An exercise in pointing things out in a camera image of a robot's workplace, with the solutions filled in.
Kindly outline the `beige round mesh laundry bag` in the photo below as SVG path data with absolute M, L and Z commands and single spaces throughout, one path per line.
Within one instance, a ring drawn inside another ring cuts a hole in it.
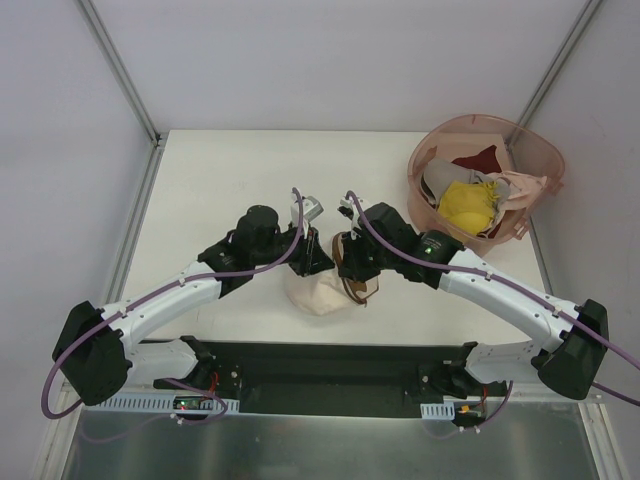
M 338 267 L 344 260 L 341 236 L 341 233 L 334 235 L 323 246 L 325 252 L 331 252 L 335 263 L 332 270 L 308 277 L 299 277 L 293 272 L 285 274 L 285 294 L 299 310 L 315 316 L 326 316 L 350 308 L 366 307 L 369 299 L 379 291 L 378 277 L 357 282 L 338 275 Z

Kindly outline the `left aluminium frame post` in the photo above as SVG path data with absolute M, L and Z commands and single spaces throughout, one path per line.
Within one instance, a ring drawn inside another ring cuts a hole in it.
M 127 67 L 108 32 L 106 24 L 91 0 L 75 0 L 83 20 L 87 24 L 94 40 L 97 43 L 121 93 L 131 108 L 137 122 L 144 131 L 146 137 L 154 147 L 161 144 L 162 134 L 156 127 L 151 115 L 144 105 L 142 97 L 131 78 Z

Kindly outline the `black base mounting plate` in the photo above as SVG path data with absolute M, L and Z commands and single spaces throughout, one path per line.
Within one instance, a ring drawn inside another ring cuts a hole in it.
M 236 400 L 243 413 L 416 418 L 447 397 L 507 392 L 464 372 L 469 346 L 186 342 L 196 366 L 176 380 Z

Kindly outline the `yellow bra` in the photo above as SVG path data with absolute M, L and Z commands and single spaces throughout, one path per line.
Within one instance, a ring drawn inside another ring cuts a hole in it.
M 486 230 L 496 216 L 496 182 L 463 184 L 454 181 L 441 197 L 437 212 L 471 235 Z

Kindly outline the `grey beige bra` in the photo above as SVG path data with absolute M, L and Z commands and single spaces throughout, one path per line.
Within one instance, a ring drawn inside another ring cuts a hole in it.
M 421 176 L 421 188 L 432 206 L 437 207 L 441 197 L 454 181 L 463 184 L 482 182 L 483 174 L 454 164 L 442 158 L 429 161 Z

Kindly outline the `aluminium frame post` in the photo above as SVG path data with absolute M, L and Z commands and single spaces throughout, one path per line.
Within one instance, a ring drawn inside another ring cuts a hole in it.
M 605 4 L 604 0 L 587 0 L 584 2 L 518 117 L 517 124 L 520 127 L 527 128 L 531 124 L 554 84 L 560 78 L 565 66 L 577 50 L 582 38 Z
M 108 32 L 106 24 L 91 0 L 75 0 L 83 20 L 87 24 L 94 40 L 97 43 L 121 93 L 131 108 L 137 122 L 144 131 L 146 137 L 154 147 L 161 144 L 162 134 L 156 127 L 151 115 L 144 105 L 142 97 L 131 78 L 127 67 Z

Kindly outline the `dark red garment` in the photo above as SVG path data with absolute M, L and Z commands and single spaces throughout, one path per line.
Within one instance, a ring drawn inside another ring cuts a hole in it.
M 499 173 L 502 168 L 496 156 L 496 145 L 491 145 L 476 155 L 459 157 L 452 161 L 454 165 L 475 170 L 483 174 Z

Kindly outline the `right aluminium frame post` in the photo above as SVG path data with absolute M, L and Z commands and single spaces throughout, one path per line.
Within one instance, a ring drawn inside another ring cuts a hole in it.
M 577 50 L 582 38 L 605 4 L 604 0 L 587 0 L 584 2 L 518 117 L 517 124 L 520 127 L 527 128 L 531 124 L 554 84 L 560 78 L 565 66 Z

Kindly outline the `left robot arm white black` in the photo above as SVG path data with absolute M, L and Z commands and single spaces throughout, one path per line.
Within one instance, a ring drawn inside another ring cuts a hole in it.
M 192 335 L 161 343 L 150 334 L 204 304 L 220 300 L 256 275 L 285 265 L 308 277 L 333 268 L 311 222 L 323 211 L 313 197 L 291 207 L 291 222 L 281 230 L 276 211 L 255 205 L 236 227 L 177 275 L 150 291 L 95 307 L 72 308 L 54 348 L 56 366 L 86 406 L 98 405 L 127 385 L 213 390 L 213 354 Z

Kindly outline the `pink translucent plastic basket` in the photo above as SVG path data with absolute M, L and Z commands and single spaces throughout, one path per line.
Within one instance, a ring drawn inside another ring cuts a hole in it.
M 462 115 L 413 151 L 408 211 L 419 230 L 443 231 L 484 256 L 524 236 L 564 171 L 561 153 L 542 136 L 496 116 Z

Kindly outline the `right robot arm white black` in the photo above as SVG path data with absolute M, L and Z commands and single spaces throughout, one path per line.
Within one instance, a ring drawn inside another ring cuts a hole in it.
M 576 305 L 531 290 L 448 234 L 416 232 L 385 203 L 364 209 L 344 199 L 338 210 L 351 222 L 341 237 L 341 278 L 364 283 L 393 271 L 470 301 L 526 335 L 519 343 L 465 343 L 455 359 L 429 373 L 433 390 L 465 398 L 495 382 L 538 380 L 563 397 L 587 397 L 607 351 L 604 306 L 593 300 Z

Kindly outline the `light pink garment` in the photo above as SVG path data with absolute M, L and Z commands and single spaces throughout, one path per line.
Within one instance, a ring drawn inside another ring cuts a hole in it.
M 547 176 L 538 177 L 515 171 L 489 173 L 487 177 L 498 184 L 496 193 L 499 199 L 496 204 L 495 224 L 500 223 L 509 212 L 530 207 L 542 194 L 548 182 Z

